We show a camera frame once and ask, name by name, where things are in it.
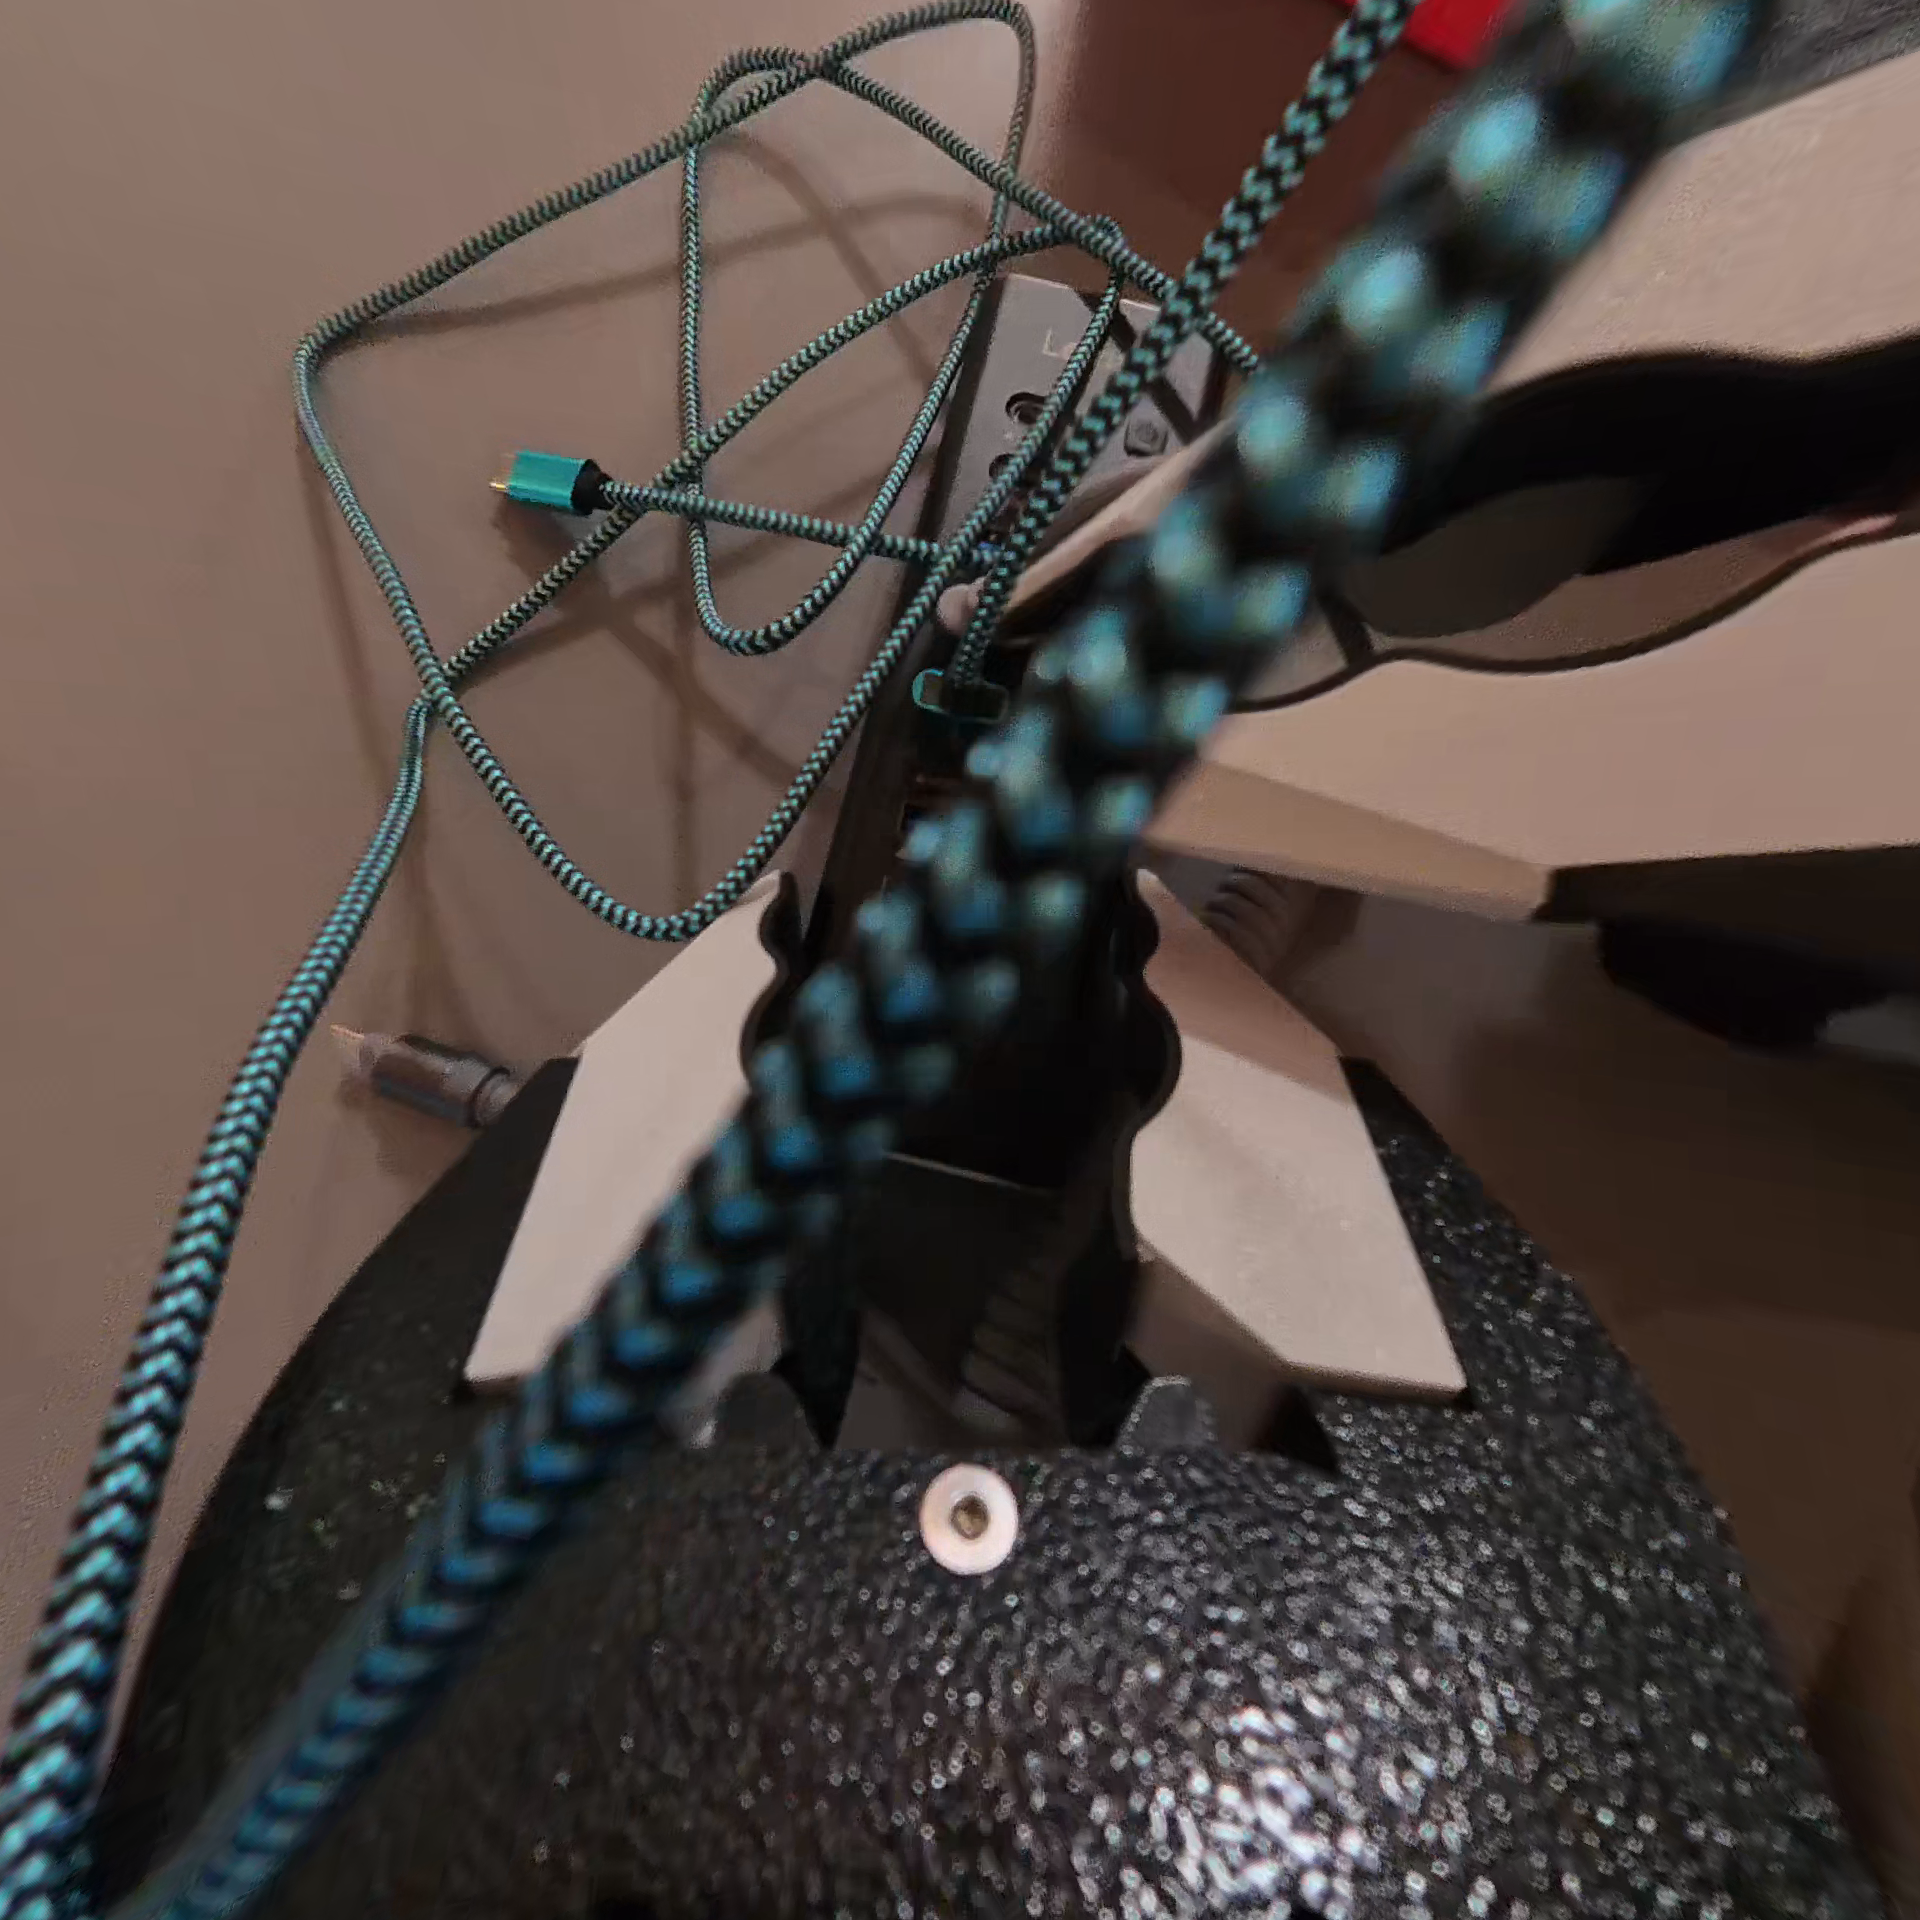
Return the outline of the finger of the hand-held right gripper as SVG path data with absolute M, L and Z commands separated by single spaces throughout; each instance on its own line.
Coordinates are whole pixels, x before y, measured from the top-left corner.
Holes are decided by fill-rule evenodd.
M 1726 562 L 1718 605 L 1917 538 L 1919 62 L 1811 84 L 1667 159 L 1339 605 L 1542 605 Z
M 1561 873 L 1913 847 L 1917 514 L 1571 582 L 1210 740 L 1147 845 L 1523 918 Z

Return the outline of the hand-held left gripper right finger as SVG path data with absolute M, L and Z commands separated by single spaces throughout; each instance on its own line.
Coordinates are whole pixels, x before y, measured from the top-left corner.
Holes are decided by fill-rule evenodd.
M 1159 879 L 1143 988 L 1171 1023 L 1133 1142 L 1130 1337 L 1214 1406 L 1283 1386 L 1456 1402 L 1465 1373 L 1336 1044 Z

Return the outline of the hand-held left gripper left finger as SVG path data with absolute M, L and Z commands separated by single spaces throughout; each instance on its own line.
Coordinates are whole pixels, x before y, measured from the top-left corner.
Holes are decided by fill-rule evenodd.
M 794 877 L 759 877 L 576 1047 L 464 1359 L 471 1389 L 538 1370 L 736 1116 L 749 1026 L 792 967 L 799 910 Z

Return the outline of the red object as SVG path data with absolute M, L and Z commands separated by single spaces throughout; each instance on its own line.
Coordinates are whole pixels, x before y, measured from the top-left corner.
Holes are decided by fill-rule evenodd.
M 1410 67 L 1459 77 L 1482 67 L 1491 49 L 1539 12 L 1536 3 L 1417 3 L 1395 49 L 1390 70 Z

